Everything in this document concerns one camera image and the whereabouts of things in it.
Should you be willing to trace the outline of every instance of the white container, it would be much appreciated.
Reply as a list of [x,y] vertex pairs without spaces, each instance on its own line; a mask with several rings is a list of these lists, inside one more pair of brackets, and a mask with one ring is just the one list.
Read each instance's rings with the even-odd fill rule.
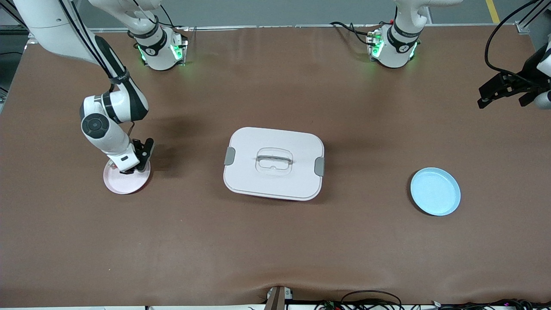
[[224,183],[245,195],[310,200],[321,190],[321,140],[311,133],[245,127],[231,136]]

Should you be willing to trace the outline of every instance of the brown table surface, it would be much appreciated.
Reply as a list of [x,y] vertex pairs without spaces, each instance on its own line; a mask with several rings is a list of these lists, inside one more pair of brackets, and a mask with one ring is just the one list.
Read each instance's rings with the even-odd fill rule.
[[[104,34],[149,98],[132,136],[157,143],[150,183],[127,196],[105,188],[107,157],[79,128],[103,72],[29,46],[0,116],[0,304],[257,303],[274,285],[295,298],[549,300],[551,116],[515,98],[478,109],[492,29],[426,28],[397,70],[331,28],[192,33],[187,65],[166,72],[142,66],[126,34]],[[492,51],[516,71],[533,47],[511,26]],[[228,190],[225,150],[245,126],[320,137],[319,196]],[[456,212],[413,206],[423,167],[457,179]]]

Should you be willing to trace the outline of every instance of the gray side clip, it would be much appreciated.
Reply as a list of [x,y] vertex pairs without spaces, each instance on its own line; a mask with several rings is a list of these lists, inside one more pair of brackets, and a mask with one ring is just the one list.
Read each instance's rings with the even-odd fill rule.
[[226,150],[226,158],[224,159],[224,165],[229,166],[234,163],[235,160],[235,149],[231,146]]
[[314,162],[314,173],[322,177],[324,172],[325,172],[325,158],[318,157]]

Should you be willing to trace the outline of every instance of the plate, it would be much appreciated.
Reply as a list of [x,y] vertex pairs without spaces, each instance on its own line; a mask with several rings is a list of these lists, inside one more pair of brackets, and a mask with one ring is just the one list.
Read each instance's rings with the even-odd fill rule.
[[457,209],[461,201],[459,184],[451,174],[439,168],[417,171],[410,189],[415,204],[431,215],[448,215]]
[[105,186],[115,194],[126,195],[138,191],[149,179],[151,164],[147,161],[143,172],[134,171],[132,174],[122,174],[119,169],[108,161],[104,168]]

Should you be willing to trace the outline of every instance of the pink plate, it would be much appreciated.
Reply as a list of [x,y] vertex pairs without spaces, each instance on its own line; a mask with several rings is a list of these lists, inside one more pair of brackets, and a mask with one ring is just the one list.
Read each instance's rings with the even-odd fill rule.
[[151,173],[151,165],[149,161],[145,165],[143,172],[134,171],[132,174],[122,174],[115,167],[112,161],[109,161],[104,168],[104,183],[105,186],[115,194],[131,194],[140,188],[149,179]]

